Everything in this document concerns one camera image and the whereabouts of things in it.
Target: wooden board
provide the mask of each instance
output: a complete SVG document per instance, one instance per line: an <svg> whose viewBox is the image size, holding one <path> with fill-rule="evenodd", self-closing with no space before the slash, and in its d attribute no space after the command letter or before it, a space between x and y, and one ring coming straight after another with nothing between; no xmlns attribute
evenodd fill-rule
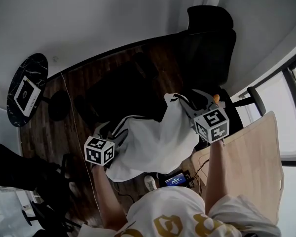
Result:
<svg viewBox="0 0 296 237"><path fill-rule="evenodd" d="M273 112L267 113L239 132L225 139L226 181L231 195L245 195L274 224L284 188L277 123ZM209 158L210 147L192 156L195 170ZM198 172L207 183L209 164Z"/></svg>

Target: person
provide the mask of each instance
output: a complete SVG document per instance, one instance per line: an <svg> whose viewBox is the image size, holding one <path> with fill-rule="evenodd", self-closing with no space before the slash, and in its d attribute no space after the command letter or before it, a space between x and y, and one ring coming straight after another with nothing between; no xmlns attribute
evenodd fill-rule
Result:
<svg viewBox="0 0 296 237"><path fill-rule="evenodd" d="M223 141L211 144L205 201L186 187L157 189L145 178L151 192L135 202L125 216L102 166L92 168L104 229L83 225L78 237L91 236L200 236L272 237L279 229L245 197L232 197L225 184Z"/></svg>

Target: floor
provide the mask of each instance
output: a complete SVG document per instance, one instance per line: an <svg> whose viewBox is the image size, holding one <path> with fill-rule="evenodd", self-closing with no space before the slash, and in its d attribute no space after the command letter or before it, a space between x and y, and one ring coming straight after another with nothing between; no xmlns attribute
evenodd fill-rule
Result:
<svg viewBox="0 0 296 237"><path fill-rule="evenodd" d="M71 100L79 94L85 95L90 86L122 63L131 60L132 55L136 52L143 52L157 67L159 76L154 80L153 89L160 99L163 99L165 93L181 91L183 83L171 45L159 41L129 48L64 73L63 77ZM66 90L61 76L47 83L44 96L51 97L60 89ZM38 155L48 162L60 164L64 154L72 154L74 158L67 164L67 175L75 177L79 181L71 183L71 190L77 199L73 201L67 218L79 224L86 223L90 226L101 227L102 222L87 171L89 165L86 168L84 156L80 150L83 150L84 142L92 133L75 108L74 114L70 112L64 120L54 122L49 119L47 106L47 103L41 102L31 121L20 129L23 155L27 158ZM188 169L192 176L195 174L190 159L185 160L181 164L181 168ZM194 183L195 188L193 189L198 192L197 182ZM121 194L130 194L135 201L148 192L144 185L144 175L119 183L119 188ZM127 212L132 200L127 196L117 197ZM77 229L71 235L77 236Z"/></svg>

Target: orange object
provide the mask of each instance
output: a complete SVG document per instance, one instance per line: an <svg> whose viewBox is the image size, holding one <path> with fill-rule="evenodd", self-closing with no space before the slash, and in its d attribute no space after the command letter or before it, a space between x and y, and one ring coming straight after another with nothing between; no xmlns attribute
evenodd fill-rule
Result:
<svg viewBox="0 0 296 237"><path fill-rule="evenodd" d="M220 98L219 95L215 94L213 98L214 98L215 103L218 104L219 98Z"/></svg>

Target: black marble side table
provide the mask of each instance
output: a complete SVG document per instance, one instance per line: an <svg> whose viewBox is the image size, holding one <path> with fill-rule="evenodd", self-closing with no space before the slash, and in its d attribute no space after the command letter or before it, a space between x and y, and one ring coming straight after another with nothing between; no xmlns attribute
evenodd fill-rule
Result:
<svg viewBox="0 0 296 237"><path fill-rule="evenodd" d="M23 115L14 101L14 95L24 76L26 76L41 90L29 117ZM41 53L31 55L21 64L12 79L6 101L6 109L12 125L21 127L31 120L42 100L47 76L48 62L46 57Z"/></svg>

